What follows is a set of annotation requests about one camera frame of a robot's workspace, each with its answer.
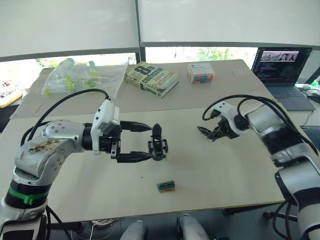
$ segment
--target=green band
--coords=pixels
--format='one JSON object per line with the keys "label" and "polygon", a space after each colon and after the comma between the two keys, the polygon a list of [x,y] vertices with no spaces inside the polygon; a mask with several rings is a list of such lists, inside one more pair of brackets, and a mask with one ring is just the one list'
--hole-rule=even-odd
{"label": "green band", "polygon": [[13,190],[11,187],[9,188],[8,192],[11,195],[15,196],[16,198],[22,199],[24,204],[29,204],[29,205],[32,205],[32,202],[35,199],[41,199],[41,198],[47,196],[49,193],[49,192],[44,192],[44,193],[39,193],[39,194],[34,194],[34,195],[33,194],[25,195],[23,193],[20,193],[18,191]]}

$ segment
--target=laptop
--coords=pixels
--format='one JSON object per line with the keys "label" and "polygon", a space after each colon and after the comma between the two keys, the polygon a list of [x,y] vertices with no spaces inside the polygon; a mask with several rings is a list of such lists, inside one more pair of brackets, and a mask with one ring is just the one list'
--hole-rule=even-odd
{"label": "laptop", "polygon": [[259,47],[253,73],[288,111],[315,110],[295,84],[311,47]]}

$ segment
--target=green book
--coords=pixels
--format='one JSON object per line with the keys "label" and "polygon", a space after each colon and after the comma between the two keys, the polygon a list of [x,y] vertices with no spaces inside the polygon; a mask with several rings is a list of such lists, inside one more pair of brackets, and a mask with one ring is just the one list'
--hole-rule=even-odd
{"label": "green book", "polygon": [[178,74],[144,61],[129,69],[124,75],[127,83],[158,98],[163,98],[177,85],[178,78]]}

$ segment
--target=colorful box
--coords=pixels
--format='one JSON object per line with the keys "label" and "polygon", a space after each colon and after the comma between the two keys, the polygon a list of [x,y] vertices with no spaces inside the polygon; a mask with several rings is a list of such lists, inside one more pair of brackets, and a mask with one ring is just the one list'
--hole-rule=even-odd
{"label": "colorful box", "polygon": [[189,63],[188,76],[192,84],[210,83],[215,77],[215,71],[210,63]]}

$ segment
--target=plastic bag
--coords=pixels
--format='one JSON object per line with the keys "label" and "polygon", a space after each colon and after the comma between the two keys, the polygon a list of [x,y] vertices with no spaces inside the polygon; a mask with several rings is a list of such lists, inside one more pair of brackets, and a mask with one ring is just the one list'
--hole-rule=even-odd
{"label": "plastic bag", "polygon": [[129,61],[119,65],[95,66],[93,61],[77,63],[72,58],[62,62],[49,74],[42,95],[70,94],[84,89],[105,90],[116,98]]}

